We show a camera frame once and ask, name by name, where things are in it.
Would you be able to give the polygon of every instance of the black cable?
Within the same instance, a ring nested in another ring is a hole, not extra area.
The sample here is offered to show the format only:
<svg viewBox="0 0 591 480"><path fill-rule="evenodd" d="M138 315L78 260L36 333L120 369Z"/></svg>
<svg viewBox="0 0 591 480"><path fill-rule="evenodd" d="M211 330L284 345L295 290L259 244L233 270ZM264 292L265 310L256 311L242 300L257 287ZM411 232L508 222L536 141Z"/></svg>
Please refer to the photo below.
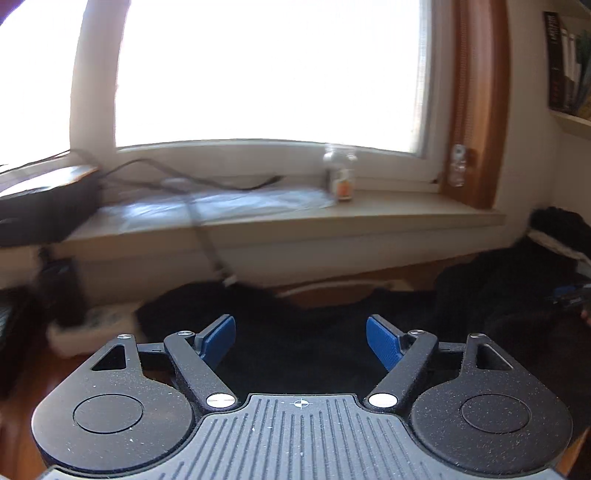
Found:
<svg viewBox="0 0 591 480"><path fill-rule="evenodd" d="M222 281L226 284L226 286L232 284L234 281L234 273L227 265L227 263L222 260L219 253L217 252L216 247L213 244L213 241L207 231L207 228L204 226L203 217L199 212L199 208L196 206L194 199L192 198L190 192L186 192L184 190L179 190L174 187L169 187L162 185L161 183L151 183L146 181L135 181L135 180L122 180L122 179L111 179L111 181L115 183L119 183L121 185L145 188L149 190L156 190L156 191L164 191L169 193L174 193L176 195L180 195L185 202L187 207L187 211L189 213L189 219L191 222L191 227L193 228L205 256L209 260L212 265L212 268L216 274L218 274Z"/></svg>
<svg viewBox="0 0 591 480"><path fill-rule="evenodd" d="M70 151L69 149L68 150L64 150L63 152L59 152L59 153L53 154L53 155L51 155L49 157L42 158L41 160L35 160L35 161L29 162L29 163L25 163L23 165L19 165L18 167L13 167L13 168L9 168L7 170L0 171L0 173L8 173L8 172L11 172L11 171L19 170L19 169L21 169L23 167L30 167L31 165L37 165L37 164L40 164L40 163L43 163L43 162L46 162L46 161L55 160L56 158L60 157L61 155L64 155L64 154L68 153L69 151Z"/></svg>
<svg viewBox="0 0 591 480"><path fill-rule="evenodd" d="M152 168L155 168L156 170L159 170L160 172L165 173L166 175L170 175L173 177L181 177L186 180L190 180L197 185L207 185L208 187L214 187L214 188L221 189L221 190L235 190L237 192L252 192L253 190L258 190L263 187L267 187L269 185L274 185L275 183L278 183L280 180L283 179L283 176L281 176L281 175L274 175L274 176L266 179L264 182L262 182L258 185L254 185L252 187L235 187L233 185L225 185L225 184L220 183L215 180L204 179L201 177L193 177L192 175L189 175L187 173L183 173L180 170L177 170L176 168L172 168L168 165L165 165L164 163L154 160L153 158L136 158L134 160L129 160L129 161L122 163L121 165L113 168L112 170L109 170L109 171L103 173L101 178L105 178L105 177L107 177L119 170L122 170L123 168L133 165L134 163L145 163L147 165L150 165Z"/></svg>
<svg viewBox="0 0 591 480"><path fill-rule="evenodd" d="M40 163L43 163L46 161L55 160L55 159L59 158L61 155L64 155L67 153L77 154L78 156L80 156L83 160L85 160L89 164L91 164L95 167L98 167L101 170L104 170L104 167L102 167L100 162L98 162L98 160L96 159L96 157L92 153L90 153L86 150L83 150L81 148L70 148L68 150L64 150L63 152L57 153L55 155L51 155L50 157L43 158L42 160L37 160L37 161L31 162L31 163L28 163L26 165L21 165L19 167L10 168L9 170L6 170L2 173L18 170L19 168L22 168L25 166L36 165L36 164L40 164ZM269 185L273 185L275 183L278 183L280 180L283 179L283 176L281 176L281 175L274 175L274 176L268 178L267 180L263 181L262 183L251 186L251 187L236 187L236 186L232 186L232 185L226 185L226 184L220 183L215 180L209 180L209 179L204 179L201 177L194 177L192 175L188 175L186 173L181 172L180 170L177 170L176 168L172 168L172 167L165 165L157 160L154 160L153 158L136 158L134 160L127 161L127 162L125 162L125 163L123 163L111 170L104 172L101 175L101 179L105 179L108 176L112 175L113 173L115 173L119 170L122 170L123 168L126 168L126 167L133 165L135 163L144 163L144 164L150 165L152 168L155 168L156 170L158 170L168 176L180 177L180 178L189 180L196 185L205 185L205 186L214 187L214 188L221 189L221 190L233 190L233 191L237 191L237 192L252 192L253 190L258 190L263 187L267 187ZM115 183L119 183L121 185L140 187L140 188L156 190L156 191L161 191L161 192L169 192L169 193L173 193L176 195L180 195L183 198L185 205L187 206L187 211L189 213L189 219L191 221L191 227L195 231L195 234L197 235L199 242L201 243L201 245L203 247L203 251L205 252L205 255L207 256L208 260L211 262L213 269L215 270L215 272L217 274L219 274L221 276L222 280L224 281L224 283L226 285L232 283L231 279L234 278L232 270L228 267L228 265L221 259L220 255L218 254L217 249L215 248L213 241L212 241L211 237L209 236L207 229L204 228L203 218L202 218L197 206L195 205L194 199L191 197L191 194L189 192L187 192L185 190L179 190L179 189L176 189L173 187L162 185L161 182L158 184L155 184L155 183L144 182L144 181L122 180L122 179L116 179L116 178L111 178L111 181L113 181Z"/></svg>

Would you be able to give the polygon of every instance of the blue clip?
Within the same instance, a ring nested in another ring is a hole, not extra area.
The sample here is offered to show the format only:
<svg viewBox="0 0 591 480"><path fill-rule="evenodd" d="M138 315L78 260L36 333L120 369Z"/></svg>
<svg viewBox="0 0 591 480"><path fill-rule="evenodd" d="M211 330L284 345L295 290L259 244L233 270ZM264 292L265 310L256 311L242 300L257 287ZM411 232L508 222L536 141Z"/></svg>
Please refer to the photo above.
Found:
<svg viewBox="0 0 591 480"><path fill-rule="evenodd" d="M368 345L379 361L382 362L386 370L392 370L402 359L398 337L373 317L368 318L365 333Z"/></svg>
<svg viewBox="0 0 591 480"><path fill-rule="evenodd" d="M234 317L220 317L195 338L201 359L211 369L216 368L236 341Z"/></svg>

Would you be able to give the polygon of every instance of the power strip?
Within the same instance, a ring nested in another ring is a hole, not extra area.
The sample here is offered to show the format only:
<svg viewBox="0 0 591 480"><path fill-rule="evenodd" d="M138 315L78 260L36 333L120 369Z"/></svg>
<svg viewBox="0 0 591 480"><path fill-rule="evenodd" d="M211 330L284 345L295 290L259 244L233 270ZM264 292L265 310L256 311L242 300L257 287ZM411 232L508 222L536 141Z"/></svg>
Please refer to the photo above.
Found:
<svg viewBox="0 0 591 480"><path fill-rule="evenodd" d="M121 333L135 335L138 343L144 341L135 317L141 302L95 307L86 313L84 324L63 328L56 322L47 327L47 340L56 355L68 358L95 353L109 340Z"/></svg>

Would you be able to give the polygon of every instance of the silver screw head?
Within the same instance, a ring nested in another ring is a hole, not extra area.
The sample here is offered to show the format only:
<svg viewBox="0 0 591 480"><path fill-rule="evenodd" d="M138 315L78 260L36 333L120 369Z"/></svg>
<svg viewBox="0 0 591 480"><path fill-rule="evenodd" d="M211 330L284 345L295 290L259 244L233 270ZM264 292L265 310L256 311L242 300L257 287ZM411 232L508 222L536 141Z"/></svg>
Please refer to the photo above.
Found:
<svg viewBox="0 0 591 480"><path fill-rule="evenodd" d="M228 408L236 403L236 399L228 393L214 393L206 402L211 408Z"/></svg>
<svg viewBox="0 0 591 480"><path fill-rule="evenodd" d="M390 393L375 393L368 398L368 402L374 407L390 408L398 403L398 399Z"/></svg>

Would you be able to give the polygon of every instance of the black cloth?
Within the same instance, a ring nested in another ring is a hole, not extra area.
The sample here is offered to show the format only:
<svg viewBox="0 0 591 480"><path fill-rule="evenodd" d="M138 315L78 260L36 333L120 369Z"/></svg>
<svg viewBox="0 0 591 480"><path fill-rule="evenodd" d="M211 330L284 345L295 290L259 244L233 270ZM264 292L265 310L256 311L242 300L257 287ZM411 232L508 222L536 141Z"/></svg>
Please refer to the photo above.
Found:
<svg viewBox="0 0 591 480"><path fill-rule="evenodd" d="M577 312L559 311L548 299L556 287L580 281L575 267L524 238L446 269L434 291L377 289L357 303L304 310L245 284L193 283L147 303L137 316L150 342L234 316L236 344L216 373L241 400L248 393L364 398L386 373L365 337L374 313L442 341L483 332L566 404L576 437L591 425L591 329Z"/></svg>
<svg viewBox="0 0 591 480"><path fill-rule="evenodd" d="M578 213L556 207L535 210L530 227L591 258L591 227Z"/></svg>

